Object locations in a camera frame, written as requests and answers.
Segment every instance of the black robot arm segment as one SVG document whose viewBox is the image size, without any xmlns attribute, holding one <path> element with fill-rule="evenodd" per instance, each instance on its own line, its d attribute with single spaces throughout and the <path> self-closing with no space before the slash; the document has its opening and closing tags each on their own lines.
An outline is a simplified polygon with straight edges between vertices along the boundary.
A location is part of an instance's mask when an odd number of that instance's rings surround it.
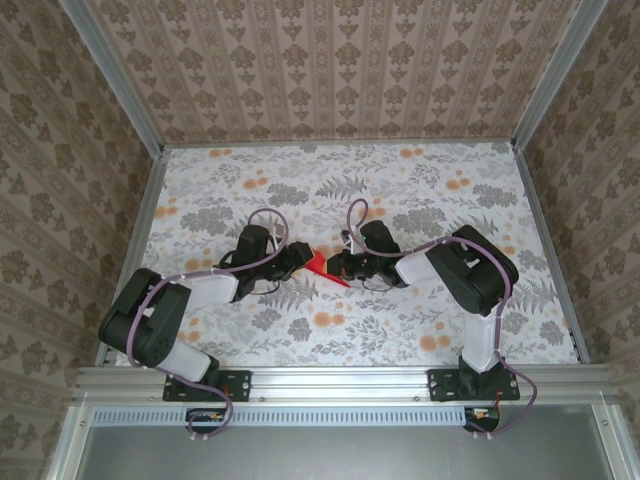
<svg viewBox="0 0 640 480">
<path fill-rule="evenodd" d="M 265 258 L 269 244 L 275 242 L 269 230 L 259 225 L 247 225 L 242 230 L 236 249 L 223 257 L 220 268 L 233 268 L 257 262 Z M 287 245 L 272 261 L 263 265 L 236 272 L 238 288 L 232 302 L 242 300 L 255 288 L 256 281 L 284 282 L 296 270 L 303 268 L 313 258 L 313 250 L 308 243 L 294 242 Z"/>
<path fill-rule="evenodd" d="M 349 233 L 341 232 L 343 238 Z M 399 253 L 400 247 L 393 240 L 391 232 L 382 220 L 374 220 L 360 228 L 365 245 L 371 250 L 382 253 Z M 397 258 L 380 257 L 370 253 L 352 254 L 344 249 L 327 260 L 327 273 L 344 280 L 367 280 L 374 275 L 380 275 L 390 287 L 404 288 L 407 286 L 395 270 Z"/>
<path fill-rule="evenodd" d="M 518 281 L 518 270 L 513 262 L 475 228 L 464 225 L 451 236 L 469 240 L 487 250 L 504 268 L 510 284 L 513 286 Z M 487 316 L 504 297 L 502 276 L 477 250 L 447 242 L 436 245 L 425 255 L 453 298 L 467 312 Z"/>
<path fill-rule="evenodd" d="M 98 337 L 102 342 L 126 351 L 133 317 L 160 279 L 160 275 L 147 268 L 134 272 L 100 324 Z M 136 332 L 133 355 L 138 362 L 156 367 L 167 357 L 178 335 L 190 293 L 187 287 L 170 283 L 156 295 Z"/>
</svg>

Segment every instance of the red object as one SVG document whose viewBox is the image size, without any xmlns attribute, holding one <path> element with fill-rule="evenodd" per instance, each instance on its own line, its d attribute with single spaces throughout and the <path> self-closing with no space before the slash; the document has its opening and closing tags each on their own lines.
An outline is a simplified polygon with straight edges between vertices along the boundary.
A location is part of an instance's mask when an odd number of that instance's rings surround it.
<svg viewBox="0 0 640 480">
<path fill-rule="evenodd" d="M 328 278 L 329 280 L 336 282 L 344 287 L 351 287 L 351 285 L 342 280 L 340 277 L 336 277 L 335 275 L 327 273 L 327 260 L 319 250 L 314 250 L 313 254 L 313 258 L 309 260 L 309 262 L 307 262 L 304 268 L 306 268 L 307 270 L 311 270 L 313 273 L 321 275 L 324 278 Z"/>
</svg>

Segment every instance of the floral wallpaper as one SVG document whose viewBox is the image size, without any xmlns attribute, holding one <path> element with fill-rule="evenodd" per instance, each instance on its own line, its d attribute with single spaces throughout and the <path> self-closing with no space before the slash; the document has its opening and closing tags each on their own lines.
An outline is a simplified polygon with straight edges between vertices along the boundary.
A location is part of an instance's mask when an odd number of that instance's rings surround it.
<svg viewBox="0 0 640 480">
<path fill-rule="evenodd" d="M 612 364 L 636 439 L 639 29 L 639 2 L 608 3 L 525 152 L 591 354 Z"/>
<path fill-rule="evenodd" d="M 577 0 L 87 0 L 164 143 L 508 137 Z"/>
<path fill-rule="evenodd" d="M 247 216 L 280 210 L 290 241 L 341 251 L 349 203 L 369 200 L 402 248 L 473 225 L 516 264 L 502 352 L 514 363 L 576 355 L 508 144 L 376 144 L 175 149 L 143 264 L 163 274 L 211 267 Z M 260 219 L 272 225 L 275 216 Z M 380 290 L 379 278 L 367 287 Z M 256 293 L 272 288 L 259 282 Z M 186 312 L 180 337 L 227 366 L 433 365 L 457 361 L 463 311 L 434 279 L 376 292 L 297 272 L 272 294 Z"/>
<path fill-rule="evenodd" d="M 0 478 L 40 478 L 150 159 L 56 1 L 0 2 Z"/>
</svg>

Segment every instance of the black mounting plate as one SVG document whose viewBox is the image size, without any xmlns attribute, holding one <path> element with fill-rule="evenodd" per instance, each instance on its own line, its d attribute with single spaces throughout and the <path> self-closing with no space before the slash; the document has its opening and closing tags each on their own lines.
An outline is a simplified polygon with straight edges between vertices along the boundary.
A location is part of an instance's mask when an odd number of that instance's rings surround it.
<svg viewBox="0 0 640 480">
<path fill-rule="evenodd" d="M 502 370 L 492 378 L 490 388 L 472 393 L 464 388 L 458 368 L 438 368 L 427 371 L 427 386 L 431 400 L 435 402 L 452 402 L 465 400 L 496 400 L 496 391 L 500 400 L 520 400 L 520 389 L 516 376 L 509 370 Z"/>
<path fill-rule="evenodd" d="M 250 370 L 219 370 L 217 389 L 229 395 L 233 402 L 248 402 L 251 393 Z M 193 388 L 167 376 L 162 399 L 165 402 L 213 402 L 221 401 L 217 395 Z"/>
</svg>

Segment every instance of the cable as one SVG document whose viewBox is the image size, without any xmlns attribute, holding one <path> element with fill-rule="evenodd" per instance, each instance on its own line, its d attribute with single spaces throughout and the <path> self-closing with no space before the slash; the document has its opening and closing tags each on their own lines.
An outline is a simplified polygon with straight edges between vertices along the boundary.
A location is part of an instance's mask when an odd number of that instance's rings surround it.
<svg viewBox="0 0 640 480">
<path fill-rule="evenodd" d="M 223 422 L 213 432 L 211 432 L 210 434 L 202 435 L 202 437 L 205 440 L 208 437 L 213 437 L 213 436 L 221 434 L 229 426 L 229 423 L 231 423 L 231 419 L 233 418 L 233 411 L 234 411 L 233 401 L 231 400 L 229 395 L 227 395 L 226 393 L 224 393 L 222 390 L 220 390 L 218 388 L 210 387 L 209 385 L 203 385 L 201 383 L 192 382 L 191 380 L 187 380 L 186 378 L 181 377 L 180 375 L 174 375 L 173 373 L 168 372 L 167 370 L 164 370 L 162 368 L 157 368 L 156 367 L 156 370 L 159 370 L 162 373 L 166 373 L 167 375 L 171 376 L 174 380 L 178 380 L 179 382 L 184 383 L 188 387 L 197 388 L 199 390 L 205 390 L 207 392 L 214 393 L 217 396 L 219 396 L 220 398 L 222 398 L 222 400 L 224 400 L 225 406 L 227 407 L 226 416 L 225 416 Z M 193 431 L 193 420 L 194 420 L 195 417 L 197 417 L 197 415 L 192 416 L 191 418 L 189 418 L 189 422 L 187 423 L 187 430 L 191 434 L 191 439 L 192 440 L 195 439 L 199 435 L 198 433 Z"/>
<path fill-rule="evenodd" d="M 450 236 L 446 236 L 446 237 L 441 237 L 438 238 L 436 240 L 432 240 L 430 242 L 427 242 L 423 245 L 420 245 L 419 247 L 414 248 L 413 250 L 406 250 L 403 252 L 399 252 L 399 253 L 384 253 L 384 252 L 376 252 L 375 250 L 370 249 L 369 247 L 367 247 L 365 245 L 365 243 L 363 241 L 361 241 L 354 233 L 353 231 L 353 226 L 351 225 L 351 213 L 353 212 L 353 208 L 358 204 L 358 203 L 363 203 L 364 204 L 364 212 L 362 214 L 362 216 L 360 217 L 360 221 L 356 224 L 356 228 L 360 227 L 360 225 L 362 225 L 365 221 L 365 219 L 367 218 L 367 213 L 369 212 L 369 203 L 364 199 L 364 198 L 357 198 L 355 199 L 353 202 L 351 202 L 351 205 L 349 205 L 349 209 L 347 210 L 347 230 L 349 232 L 349 235 L 351 236 L 351 240 L 358 245 L 363 251 L 370 253 L 371 255 L 376 255 L 379 257 L 390 257 L 390 258 L 397 258 L 397 257 L 404 257 L 406 255 L 411 255 L 413 253 L 417 253 L 420 252 L 422 250 L 428 250 L 436 245 L 442 244 L 442 243 L 447 243 L 447 242 L 456 242 L 456 243 L 460 243 L 462 245 L 466 245 L 467 247 L 471 247 L 473 248 L 475 251 L 477 251 L 478 253 L 480 253 L 481 255 L 483 255 L 487 260 L 489 260 L 498 270 L 498 273 L 500 273 L 500 276 L 502 277 L 502 280 L 504 282 L 504 296 L 502 297 L 502 300 L 500 301 L 500 303 L 498 304 L 498 308 L 496 309 L 496 327 L 495 327 L 495 334 L 494 334 L 494 339 L 493 339 L 493 353 L 494 355 L 496 355 L 496 357 L 498 358 L 498 361 L 502 364 L 502 366 L 507 369 L 508 371 L 510 371 L 511 373 L 513 373 L 514 375 L 522 378 L 523 380 L 525 380 L 529 385 L 531 385 L 531 389 L 533 390 L 531 393 L 531 397 L 529 398 L 529 402 L 527 403 L 527 405 L 525 406 L 524 410 L 522 412 L 520 412 L 520 415 L 518 415 L 516 417 L 516 419 L 511 422 L 509 425 L 505 425 L 504 427 L 498 428 L 497 430 L 489 433 L 487 431 L 485 431 L 482 427 L 472 423 L 472 422 L 467 422 L 469 425 L 471 425 L 472 427 L 476 428 L 477 430 L 479 430 L 480 432 L 485 433 L 485 435 L 489 438 L 491 435 L 498 435 L 500 433 L 506 432 L 510 429 L 512 429 L 515 425 L 517 425 L 522 418 L 527 414 L 527 412 L 531 409 L 531 407 L 533 406 L 534 402 L 536 401 L 536 398 L 538 397 L 538 386 L 535 384 L 535 382 L 533 380 L 531 380 L 527 375 L 525 375 L 524 373 L 516 370 L 515 368 L 513 368 L 511 365 L 509 365 L 504 358 L 502 358 L 502 354 L 500 353 L 500 333 L 502 330 L 502 312 L 504 311 L 507 302 L 509 301 L 509 297 L 511 297 L 511 293 L 512 293 L 512 285 L 511 282 L 509 281 L 509 275 L 507 275 L 506 270 L 504 269 L 504 267 L 500 264 L 500 262 L 498 261 L 498 259 L 496 257 L 494 257 L 491 252 L 489 252 L 488 250 L 486 250 L 485 248 L 483 248 L 482 246 L 478 245 L 475 242 L 472 242 L 470 240 L 467 240 L 465 238 L 459 238 L 459 237 L 450 237 Z"/>
<path fill-rule="evenodd" d="M 278 280 L 276 287 L 272 290 L 268 290 L 266 292 L 250 293 L 249 295 L 269 295 L 270 293 L 276 293 L 279 288 L 280 288 L 280 280 Z"/>
<path fill-rule="evenodd" d="M 214 267 L 216 267 L 216 268 L 224 268 L 224 267 L 226 267 L 227 266 L 227 258 L 229 258 L 234 253 L 236 253 L 235 250 L 231 250 L 231 251 L 225 253 L 222 256 L 222 258 L 220 260 L 218 260 L 218 263 L 216 265 L 214 265 Z"/>
<path fill-rule="evenodd" d="M 385 293 L 388 292 L 389 290 L 391 290 L 393 287 L 387 287 L 386 289 L 382 290 L 382 289 L 376 289 L 376 288 L 371 288 L 371 287 L 367 287 L 367 284 L 365 283 L 364 280 L 362 280 L 362 286 L 365 290 L 369 290 L 370 292 L 381 292 L 381 293 Z"/>
<path fill-rule="evenodd" d="M 239 267 L 225 268 L 225 269 L 218 269 L 218 270 L 214 270 L 213 268 L 211 268 L 209 270 L 202 270 L 202 271 L 199 271 L 199 272 L 182 273 L 182 274 L 178 274 L 178 275 L 171 275 L 169 277 L 165 277 L 165 278 L 161 279 L 149 291 L 147 296 L 144 298 L 144 300 L 142 301 L 142 303 L 138 307 L 138 311 L 136 312 L 136 315 L 133 318 L 133 322 L 131 323 L 131 328 L 129 329 L 129 335 L 127 336 L 127 344 L 126 344 L 126 349 L 125 349 L 126 350 L 125 353 L 127 354 L 127 359 L 129 360 L 129 363 L 131 364 L 131 366 L 133 366 L 133 367 L 140 367 L 141 366 L 140 363 L 137 362 L 135 358 L 133 358 L 133 340 L 134 340 L 134 338 L 136 336 L 136 331 L 138 330 L 140 322 L 142 321 L 142 317 L 144 315 L 144 311 L 147 309 L 147 307 L 149 306 L 149 304 L 151 303 L 153 298 L 158 294 L 158 292 L 160 290 L 162 290 L 162 288 L 167 283 L 175 282 L 177 280 L 187 280 L 187 279 L 192 279 L 192 278 L 207 277 L 209 275 L 223 275 L 223 274 L 227 274 L 227 273 L 235 273 L 235 272 L 241 272 L 243 270 L 249 270 L 251 268 L 255 268 L 255 267 L 263 265 L 263 264 L 265 264 L 267 262 L 270 262 L 275 257 L 277 257 L 278 254 L 285 248 L 285 246 L 287 244 L 287 240 L 289 239 L 289 223 L 287 222 L 287 219 L 284 217 L 284 215 L 282 215 L 279 211 L 277 211 L 274 208 L 270 208 L 270 207 L 259 208 L 256 211 L 254 211 L 251 215 L 249 215 L 248 223 L 251 224 L 251 220 L 257 214 L 262 213 L 262 212 L 273 213 L 273 214 L 277 215 L 280 218 L 280 220 L 282 220 L 282 224 L 284 226 L 284 235 L 283 235 L 282 241 L 278 245 L 278 248 L 276 248 L 273 251 L 273 253 L 271 253 L 270 255 L 267 255 L 262 260 L 258 260 L 257 262 L 249 263 L 247 265 L 241 265 Z M 162 371 L 164 373 L 167 373 L 169 375 L 173 375 L 171 372 L 167 372 L 167 371 L 162 370 L 162 369 L 158 369 L 158 370 L 160 370 L 160 371 Z M 217 435 L 218 433 L 222 432 L 227 427 L 229 422 L 231 422 L 231 417 L 233 416 L 233 402 L 231 401 L 231 399 L 227 395 L 225 395 L 222 391 L 218 390 L 217 388 L 210 387 L 208 385 L 202 385 L 202 384 L 199 384 L 199 383 L 191 382 L 190 380 L 187 380 L 186 378 L 180 377 L 178 375 L 174 375 L 173 378 L 177 379 L 179 382 L 182 382 L 187 386 L 215 393 L 216 395 L 218 395 L 219 397 L 221 397 L 225 401 L 225 403 L 227 405 L 227 416 L 226 416 L 224 422 L 220 425 L 220 427 L 218 427 L 218 429 L 215 430 L 214 435 Z"/>
</svg>

